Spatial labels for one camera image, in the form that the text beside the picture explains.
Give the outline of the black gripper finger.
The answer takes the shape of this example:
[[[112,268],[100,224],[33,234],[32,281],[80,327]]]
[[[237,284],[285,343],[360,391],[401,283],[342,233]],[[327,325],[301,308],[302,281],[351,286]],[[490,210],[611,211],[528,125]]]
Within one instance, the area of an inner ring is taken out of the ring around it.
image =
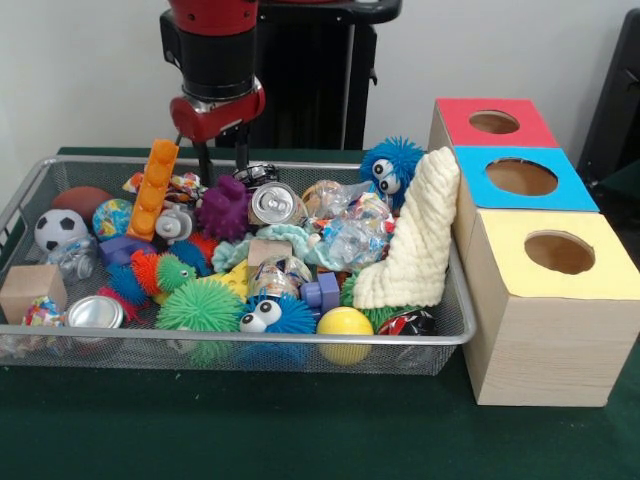
[[[236,169],[244,170],[249,164],[249,125],[241,124],[236,130]]]
[[[203,186],[211,187],[213,182],[212,149],[206,142],[193,141],[192,146],[198,159],[201,183]]]

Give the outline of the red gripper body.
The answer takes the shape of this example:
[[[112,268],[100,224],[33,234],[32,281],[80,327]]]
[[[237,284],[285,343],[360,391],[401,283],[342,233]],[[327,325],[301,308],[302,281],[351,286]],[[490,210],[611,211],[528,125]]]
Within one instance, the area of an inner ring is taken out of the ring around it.
[[[171,100],[169,111],[183,137],[207,142],[231,128],[249,124],[263,112],[265,105],[265,90],[255,79],[246,95],[205,102],[184,94]]]

